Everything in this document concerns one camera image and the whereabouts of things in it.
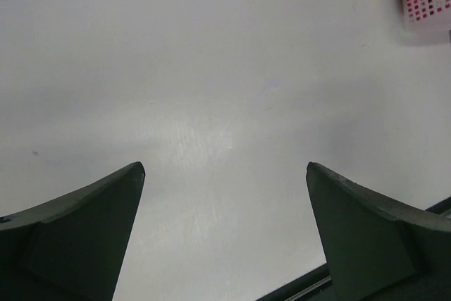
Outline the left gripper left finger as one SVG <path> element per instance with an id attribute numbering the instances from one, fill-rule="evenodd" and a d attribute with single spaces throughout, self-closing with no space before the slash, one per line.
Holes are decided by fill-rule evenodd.
<path id="1" fill-rule="evenodd" d="M 144 187 L 131 163 L 1 217 L 2 300 L 112 300 Z"/>

